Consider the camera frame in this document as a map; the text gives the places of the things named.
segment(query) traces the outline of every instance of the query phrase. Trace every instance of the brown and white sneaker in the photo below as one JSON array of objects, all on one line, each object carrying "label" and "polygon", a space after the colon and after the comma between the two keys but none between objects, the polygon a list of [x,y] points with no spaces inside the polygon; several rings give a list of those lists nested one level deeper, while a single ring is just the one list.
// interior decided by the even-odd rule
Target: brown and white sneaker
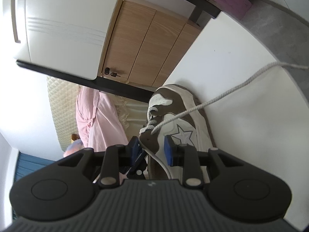
[{"label": "brown and white sneaker", "polygon": [[[170,119],[192,107],[199,105],[198,99],[186,88],[169,84],[158,88],[148,106],[147,126],[140,130],[139,141],[143,148],[153,152],[169,169],[173,179],[182,179],[181,167],[169,167],[164,154],[164,137],[171,135],[175,144],[189,144],[198,151],[207,152],[215,143],[208,125],[204,109],[194,111],[162,126],[157,132],[152,130],[162,121]],[[167,179],[167,174],[153,158],[148,156],[150,179]]]}]

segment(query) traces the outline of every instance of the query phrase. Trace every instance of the white table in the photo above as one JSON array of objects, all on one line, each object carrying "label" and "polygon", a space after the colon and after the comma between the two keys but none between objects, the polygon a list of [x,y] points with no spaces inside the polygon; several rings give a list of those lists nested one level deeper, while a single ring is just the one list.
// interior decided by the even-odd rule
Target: white table
[{"label": "white table", "polygon": [[[166,84],[179,84],[206,102],[248,79],[276,58],[225,13],[211,19]],[[217,147],[287,182],[293,194],[286,219],[309,222],[309,108],[281,67],[206,107]]]}]

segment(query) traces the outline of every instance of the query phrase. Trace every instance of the blue gripper pad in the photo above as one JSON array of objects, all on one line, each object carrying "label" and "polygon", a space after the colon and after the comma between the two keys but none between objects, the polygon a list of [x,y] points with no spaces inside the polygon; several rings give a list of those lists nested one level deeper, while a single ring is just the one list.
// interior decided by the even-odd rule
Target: blue gripper pad
[{"label": "blue gripper pad", "polygon": [[173,165],[172,148],[168,142],[167,136],[164,136],[164,153],[169,166]]}]

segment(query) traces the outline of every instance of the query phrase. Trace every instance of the pink robe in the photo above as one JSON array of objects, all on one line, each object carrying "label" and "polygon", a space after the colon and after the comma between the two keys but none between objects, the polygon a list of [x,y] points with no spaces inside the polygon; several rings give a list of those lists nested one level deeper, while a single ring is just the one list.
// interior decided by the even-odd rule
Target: pink robe
[{"label": "pink robe", "polygon": [[76,122],[84,147],[91,147],[95,152],[129,143],[115,105],[107,94],[98,90],[81,88],[76,100]]}]

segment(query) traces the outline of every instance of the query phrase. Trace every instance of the white string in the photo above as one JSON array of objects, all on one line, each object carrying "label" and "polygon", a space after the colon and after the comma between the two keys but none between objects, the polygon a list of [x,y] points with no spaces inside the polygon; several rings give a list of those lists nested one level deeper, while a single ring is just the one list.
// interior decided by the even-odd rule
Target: white string
[{"label": "white string", "polygon": [[151,111],[156,111],[156,112],[157,112],[158,109],[155,108],[155,107],[149,107],[149,108],[148,108],[148,110],[147,110],[147,120],[148,120],[147,126],[145,126],[145,127],[143,127],[142,129],[140,129],[139,134],[145,132],[146,130],[154,129],[154,127],[155,127],[154,124],[156,124],[157,121],[151,119],[151,117],[153,116],[153,115],[150,113]]},{"label": "white string", "polygon": [[264,66],[263,68],[259,69],[256,73],[254,73],[250,78],[248,78],[245,82],[231,88],[230,90],[227,90],[226,92],[222,93],[221,95],[219,95],[218,97],[215,97],[214,99],[208,101],[208,102],[205,102],[203,104],[200,104],[200,105],[197,105],[195,107],[192,107],[184,112],[181,112],[177,115],[175,115],[174,117],[170,118],[170,119],[167,119],[167,120],[164,120],[162,121],[161,123],[159,123],[156,127],[153,128],[151,134],[154,134],[155,132],[157,132],[162,126],[178,119],[178,118],[181,118],[191,112],[194,112],[194,111],[197,111],[197,110],[200,110],[210,104],[213,104],[217,101],[219,101],[220,99],[226,97],[227,95],[231,94],[232,92],[235,92],[236,90],[239,90],[240,88],[250,84],[254,79],[256,79],[259,75],[263,74],[264,72],[266,72],[267,70],[275,67],[275,66],[285,66],[285,67],[293,67],[293,68],[297,68],[297,69],[303,69],[303,70],[307,70],[309,69],[309,66],[300,66],[300,65],[294,65],[294,64],[288,64],[288,63],[283,63],[283,62],[274,62],[274,63],[270,63],[266,66]]},{"label": "white string", "polygon": [[[250,78],[248,78],[245,82],[231,88],[230,90],[227,90],[226,92],[222,93],[221,95],[219,95],[218,97],[215,97],[214,99],[208,101],[208,102],[205,102],[203,104],[200,104],[200,105],[197,105],[195,107],[192,107],[182,113],[179,113],[177,115],[175,115],[174,117],[170,118],[170,119],[167,119],[167,120],[164,120],[162,121],[161,123],[159,123],[157,126],[154,126],[153,124],[156,124],[154,122],[152,122],[153,120],[151,120],[151,113],[150,111],[152,110],[155,110],[157,111],[158,109],[155,108],[155,107],[150,107],[147,111],[147,119],[148,119],[148,124],[146,127],[142,128],[140,130],[140,134],[145,132],[146,130],[149,130],[149,129],[153,129],[151,134],[154,134],[155,132],[157,132],[162,126],[178,119],[178,118],[181,118],[191,112],[194,112],[194,111],[197,111],[197,110],[200,110],[202,108],[205,108],[206,106],[210,105],[210,104],[213,104],[217,101],[219,101],[220,99],[226,97],[227,95],[231,94],[232,92],[235,92],[236,90],[242,88],[242,87],[245,87],[246,85],[250,84],[254,79],[256,79],[258,76],[260,76],[261,74],[263,74],[264,72],[266,72],[267,70],[275,67],[275,66],[285,66],[285,67],[292,67],[292,68],[297,68],[297,69],[303,69],[303,70],[307,70],[309,69],[308,66],[300,66],[300,65],[294,65],[294,64],[288,64],[288,63],[283,63],[283,62],[274,62],[274,63],[270,63],[266,66],[264,66],[263,68],[259,69],[256,73],[254,73]],[[144,147],[142,145],[143,149],[155,160],[158,162],[158,164],[164,169],[165,173],[167,174],[167,177],[168,179],[171,179],[171,173],[169,171],[169,169],[167,168],[167,166],[160,160],[160,158],[158,156],[156,156],[153,152],[151,152],[148,148]]]}]

